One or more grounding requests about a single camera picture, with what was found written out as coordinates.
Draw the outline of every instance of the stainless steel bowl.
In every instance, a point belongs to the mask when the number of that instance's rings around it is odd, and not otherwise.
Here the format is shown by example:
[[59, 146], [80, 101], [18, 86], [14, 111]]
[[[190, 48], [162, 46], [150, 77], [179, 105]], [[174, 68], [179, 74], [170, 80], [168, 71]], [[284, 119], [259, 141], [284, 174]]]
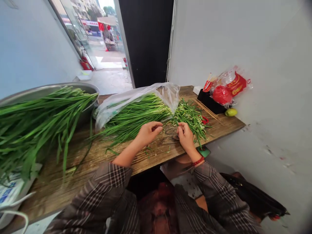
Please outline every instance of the stainless steel bowl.
[[[30, 101], [38, 98], [43, 98], [50, 93], [53, 93], [65, 86], [72, 86], [73, 88], [80, 88], [86, 93], [94, 94], [99, 93], [99, 90], [96, 86], [85, 83], [61, 83], [53, 85], [44, 85], [32, 89], [28, 89], [19, 93], [15, 93], [4, 99], [0, 100], [0, 106], [12, 105], [23, 101]], [[98, 99], [94, 100], [82, 113], [78, 120], [78, 124], [83, 124], [90, 120], [90, 115], [95, 107], [98, 106]]]

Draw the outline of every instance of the black bag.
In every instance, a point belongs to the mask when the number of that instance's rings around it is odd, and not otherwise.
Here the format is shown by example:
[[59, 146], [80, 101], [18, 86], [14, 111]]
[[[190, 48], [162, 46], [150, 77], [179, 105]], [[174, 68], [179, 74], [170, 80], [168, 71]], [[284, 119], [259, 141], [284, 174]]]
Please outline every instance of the black bag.
[[239, 198], [245, 201], [249, 205], [250, 211], [261, 220], [267, 216], [279, 219], [286, 214], [289, 215], [282, 204], [244, 178], [237, 178], [225, 173], [220, 173], [220, 175], [234, 187]]

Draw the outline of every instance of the white wall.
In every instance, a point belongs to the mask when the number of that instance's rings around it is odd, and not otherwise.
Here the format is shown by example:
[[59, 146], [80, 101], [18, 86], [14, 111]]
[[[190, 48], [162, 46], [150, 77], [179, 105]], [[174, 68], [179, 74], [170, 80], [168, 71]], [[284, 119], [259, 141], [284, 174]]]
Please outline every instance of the white wall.
[[0, 98], [53, 83], [71, 82], [78, 54], [47, 0], [0, 1]]
[[211, 162], [240, 171], [290, 216], [267, 233], [297, 233], [312, 203], [312, 7], [303, 1], [177, 0], [169, 81], [204, 85], [235, 64], [254, 85], [237, 105], [246, 129], [208, 145]]

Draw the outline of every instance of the wooden table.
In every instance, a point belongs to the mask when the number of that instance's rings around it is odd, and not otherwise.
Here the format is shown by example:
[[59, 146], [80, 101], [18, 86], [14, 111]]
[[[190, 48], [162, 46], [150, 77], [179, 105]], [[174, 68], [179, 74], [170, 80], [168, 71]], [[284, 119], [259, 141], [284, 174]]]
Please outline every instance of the wooden table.
[[[197, 97], [197, 95], [193, 93], [193, 86], [181, 87], [179, 94], [180, 97], [185, 100]], [[109, 96], [110, 95], [100, 96], [99, 102], [102, 103], [103, 100]], [[205, 111], [203, 111], [203, 115], [209, 119], [211, 126], [213, 126], [213, 128], [209, 129], [209, 133], [213, 137], [209, 137], [206, 141], [202, 140], [201, 144], [203, 145], [229, 135], [245, 126], [245, 124], [236, 117], [229, 118], [224, 114], [218, 115], [224, 124], [224, 126], [222, 126]], [[176, 135], [176, 129], [168, 124], [164, 126], [164, 130], [165, 131], [162, 131], [149, 145], [154, 152], [149, 152], [148, 155], [146, 155], [144, 150], [142, 150], [137, 154], [131, 166], [133, 168], [133, 175], [185, 153], [180, 143], [173, 139], [173, 136]], [[88, 146], [83, 147], [82, 139], [85, 139], [88, 135], [88, 124], [86, 124], [85, 128], [75, 133], [69, 147], [71, 151], [67, 158], [67, 168], [78, 165], [84, 157]], [[101, 162], [111, 161], [116, 157], [109, 151], [105, 154], [108, 144], [109, 143], [101, 140], [94, 141], [89, 154], [76, 173], [74, 175], [66, 175], [65, 178], [63, 178], [62, 165], [56, 164], [55, 152], [51, 153], [50, 158], [41, 169], [39, 179], [34, 182], [30, 189], [30, 192], [36, 191], [36, 194], [25, 201], [19, 210], [28, 215], [30, 222], [35, 222], [53, 214], [57, 210], [63, 209], [71, 202], [73, 197], [92, 176]], [[120, 153], [128, 144], [129, 142], [123, 143], [115, 147], [114, 150]], [[14, 229], [20, 228], [22, 225], [24, 225], [23, 220], [20, 217], [16, 217], [7, 227], [7, 230], [12, 230], [13, 227]]]

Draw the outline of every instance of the plastic bag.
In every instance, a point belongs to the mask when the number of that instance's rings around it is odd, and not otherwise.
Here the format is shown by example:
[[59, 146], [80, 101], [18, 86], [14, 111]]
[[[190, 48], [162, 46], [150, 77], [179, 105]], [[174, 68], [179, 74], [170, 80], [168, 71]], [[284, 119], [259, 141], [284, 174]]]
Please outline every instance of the plastic bag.
[[136, 88], [124, 93], [114, 94], [104, 100], [104, 102], [96, 110], [96, 131], [103, 126], [116, 114], [123, 109], [124, 106], [131, 102], [139, 102], [148, 94], [155, 93], [172, 111], [179, 104], [180, 86], [170, 82], [155, 83], [148, 87]]
[[225, 108], [236, 104], [234, 97], [244, 89], [252, 89], [251, 80], [246, 80], [242, 75], [244, 71], [234, 66], [223, 72], [213, 81], [210, 95], [217, 103]]

